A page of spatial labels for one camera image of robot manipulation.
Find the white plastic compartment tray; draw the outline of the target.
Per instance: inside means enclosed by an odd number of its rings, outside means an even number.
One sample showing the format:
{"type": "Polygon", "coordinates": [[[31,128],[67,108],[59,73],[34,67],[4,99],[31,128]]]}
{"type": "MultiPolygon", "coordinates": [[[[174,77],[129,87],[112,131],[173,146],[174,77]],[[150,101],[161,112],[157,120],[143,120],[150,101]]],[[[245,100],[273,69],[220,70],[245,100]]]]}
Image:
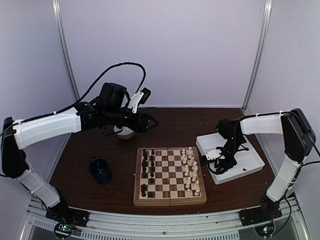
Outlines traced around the white plastic compartment tray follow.
{"type": "Polygon", "coordinates": [[[207,166],[215,184],[220,185],[262,170],[264,161],[246,136],[244,143],[237,145],[235,152],[226,152],[233,148],[219,133],[198,136],[196,146],[207,166]]]}

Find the wooden chess board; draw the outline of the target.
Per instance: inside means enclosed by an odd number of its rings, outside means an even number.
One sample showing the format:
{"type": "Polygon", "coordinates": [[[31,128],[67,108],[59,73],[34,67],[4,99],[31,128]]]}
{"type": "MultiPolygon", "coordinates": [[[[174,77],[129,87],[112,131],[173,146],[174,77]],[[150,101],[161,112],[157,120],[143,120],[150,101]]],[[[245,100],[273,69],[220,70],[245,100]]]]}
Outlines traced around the wooden chess board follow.
{"type": "Polygon", "coordinates": [[[200,185],[199,197],[185,197],[183,193],[183,171],[182,171],[182,149],[188,147],[158,147],[158,148],[139,148],[137,150],[133,204],[141,207],[153,206],[183,206],[197,205],[207,202],[205,183],[201,170],[198,150],[191,146],[195,153],[195,160],[198,165],[198,180],[200,185]],[[147,151],[147,166],[142,168],[143,149],[147,151]],[[150,183],[150,156],[154,156],[154,183],[150,183]],[[148,173],[147,178],[142,178],[142,172],[148,173]],[[147,185],[146,196],[142,197],[142,185],[147,185]],[[153,197],[148,197],[148,192],[153,193],[153,197]]]}

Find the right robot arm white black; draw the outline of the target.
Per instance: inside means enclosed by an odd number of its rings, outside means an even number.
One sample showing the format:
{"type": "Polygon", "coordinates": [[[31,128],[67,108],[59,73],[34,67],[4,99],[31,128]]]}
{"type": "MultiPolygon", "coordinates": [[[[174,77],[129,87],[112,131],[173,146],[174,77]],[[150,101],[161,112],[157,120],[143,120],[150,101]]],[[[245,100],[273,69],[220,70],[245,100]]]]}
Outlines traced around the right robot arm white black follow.
{"type": "Polygon", "coordinates": [[[217,132],[226,140],[214,160],[215,174],[221,175],[236,165],[236,152],[245,136],[256,135],[263,144],[276,176],[260,199],[256,210],[259,220],[268,220],[278,209],[280,200],[295,182],[305,158],[316,148],[316,134],[300,108],[289,111],[247,115],[222,119],[217,132]]]}

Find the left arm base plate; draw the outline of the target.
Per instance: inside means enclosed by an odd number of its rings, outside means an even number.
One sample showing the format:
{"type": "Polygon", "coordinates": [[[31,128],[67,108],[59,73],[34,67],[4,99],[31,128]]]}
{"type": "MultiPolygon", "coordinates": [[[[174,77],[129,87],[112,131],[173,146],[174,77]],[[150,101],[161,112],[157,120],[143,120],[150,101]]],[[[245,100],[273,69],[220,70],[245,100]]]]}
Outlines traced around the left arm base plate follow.
{"type": "Polygon", "coordinates": [[[49,208],[46,211],[45,217],[61,224],[86,227],[89,215],[88,211],[68,207],[67,209],[49,208]]]}

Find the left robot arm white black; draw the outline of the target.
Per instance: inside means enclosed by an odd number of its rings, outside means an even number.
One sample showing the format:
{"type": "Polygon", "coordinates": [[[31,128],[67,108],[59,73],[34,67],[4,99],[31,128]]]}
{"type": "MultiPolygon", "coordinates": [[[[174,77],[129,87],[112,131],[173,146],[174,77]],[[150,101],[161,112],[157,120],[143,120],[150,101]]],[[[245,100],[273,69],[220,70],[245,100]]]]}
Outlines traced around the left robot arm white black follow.
{"type": "Polygon", "coordinates": [[[48,211],[61,222],[69,221],[72,211],[64,197],[28,165],[24,149],[57,136],[105,126],[127,127],[137,133],[146,133],[159,124],[150,114],[138,109],[150,95],[151,91],[143,88],[129,96],[126,87],[105,83],[99,96],[90,102],[80,101],[66,110],[30,119],[13,120],[7,117],[1,134],[1,169],[4,176],[19,181],[43,201],[48,211]]]}

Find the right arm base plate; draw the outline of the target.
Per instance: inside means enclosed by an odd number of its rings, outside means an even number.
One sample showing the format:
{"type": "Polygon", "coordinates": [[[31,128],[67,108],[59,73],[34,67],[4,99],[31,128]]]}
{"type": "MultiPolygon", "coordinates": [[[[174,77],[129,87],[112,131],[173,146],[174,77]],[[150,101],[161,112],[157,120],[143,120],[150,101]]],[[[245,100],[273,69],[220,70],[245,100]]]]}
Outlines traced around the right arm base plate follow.
{"type": "Polygon", "coordinates": [[[271,213],[263,213],[261,207],[243,208],[238,212],[241,224],[243,226],[255,225],[267,221],[271,221],[274,218],[282,216],[281,210],[276,210],[271,213]]]}

